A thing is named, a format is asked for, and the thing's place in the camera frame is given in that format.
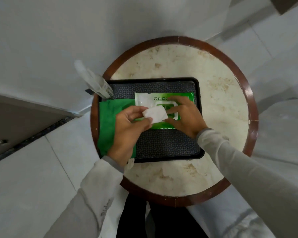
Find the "sleeve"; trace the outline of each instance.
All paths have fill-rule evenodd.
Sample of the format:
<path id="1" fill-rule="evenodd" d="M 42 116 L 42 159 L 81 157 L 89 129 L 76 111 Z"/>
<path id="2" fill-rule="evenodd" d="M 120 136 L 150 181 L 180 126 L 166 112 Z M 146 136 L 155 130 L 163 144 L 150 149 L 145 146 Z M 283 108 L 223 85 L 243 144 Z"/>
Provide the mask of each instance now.
<path id="1" fill-rule="evenodd" d="M 95 162 L 81 183 L 81 188 L 44 238 L 98 237 L 111 206 L 123 168 L 108 156 Z"/>
<path id="2" fill-rule="evenodd" d="M 298 237 L 298 187 L 205 129 L 198 144 L 276 237 Z"/>

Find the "textured tray surface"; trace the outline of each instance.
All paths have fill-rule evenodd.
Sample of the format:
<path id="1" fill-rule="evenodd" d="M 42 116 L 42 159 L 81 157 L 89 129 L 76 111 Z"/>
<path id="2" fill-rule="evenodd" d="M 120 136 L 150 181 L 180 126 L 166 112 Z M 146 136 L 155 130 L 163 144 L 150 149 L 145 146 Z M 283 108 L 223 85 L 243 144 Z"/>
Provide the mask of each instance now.
<path id="1" fill-rule="evenodd" d="M 184 93 L 194 92 L 192 81 L 170 81 L 152 83 L 110 84 L 114 91 L 113 99 L 135 98 L 134 93 Z M 193 156 L 200 152 L 194 140 L 176 129 L 150 129 L 143 132 L 137 142 L 135 162 L 150 162 L 151 158 Z"/>

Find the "gray cuff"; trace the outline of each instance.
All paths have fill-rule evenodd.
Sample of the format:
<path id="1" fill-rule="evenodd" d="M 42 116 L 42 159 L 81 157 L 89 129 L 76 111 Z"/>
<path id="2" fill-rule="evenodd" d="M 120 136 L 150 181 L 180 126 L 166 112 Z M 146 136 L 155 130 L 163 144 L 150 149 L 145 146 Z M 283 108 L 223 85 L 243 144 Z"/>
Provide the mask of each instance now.
<path id="1" fill-rule="evenodd" d="M 213 129 L 212 129 L 212 128 L 205 128 L 205 129 L 202 129 L 202 130 L 198 133 L 198 135 L 195 137 L 195 141 L 198 142 L 199 137 L 202 135 L 202 133 L 204 133 L 204 132 L 207 131 L 207 130 L 213 130 Z"/>
<path id="2" fill-rule="evenodd" d="M 121 167 L 119 164 L 117 164 L 116 161 L 113 160 L 111 157 L 105 155 L 102 157 L 102 160 L 105 160 L 108 164 L 110 164 L 112 167 L 114 167 L 119 172 L 124 173 L 123 167 Z"/>

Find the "folded green cloth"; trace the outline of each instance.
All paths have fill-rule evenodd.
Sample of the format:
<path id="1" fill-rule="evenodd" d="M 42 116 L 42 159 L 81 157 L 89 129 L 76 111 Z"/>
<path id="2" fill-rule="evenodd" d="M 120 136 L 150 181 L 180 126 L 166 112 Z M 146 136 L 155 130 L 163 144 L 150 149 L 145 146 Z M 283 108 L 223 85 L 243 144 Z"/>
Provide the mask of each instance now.
<path id="1" fill-rule="evenodd" d="M 135 105 L 134 99 L 113 99 L 99 103 L 99 138 L 97 147 L 102 156 L 107 154 L 114 142 L 116 114 Z M 133 148 L 132 158 L 136 156 L 136 146 Z"/>

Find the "folded white tissue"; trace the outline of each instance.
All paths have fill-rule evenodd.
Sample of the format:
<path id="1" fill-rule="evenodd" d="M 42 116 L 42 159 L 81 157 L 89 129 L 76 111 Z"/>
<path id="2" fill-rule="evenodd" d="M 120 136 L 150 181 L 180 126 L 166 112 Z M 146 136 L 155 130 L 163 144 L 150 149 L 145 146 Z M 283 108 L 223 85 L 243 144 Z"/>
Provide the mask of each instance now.
<path id="1" fill-rule="evenodd" d="M 152 118 L 152 123 L 159 123 L 168 118 L 165 108 L 162 105 L 148 108 L 142 112 L 144 118 Z"/>

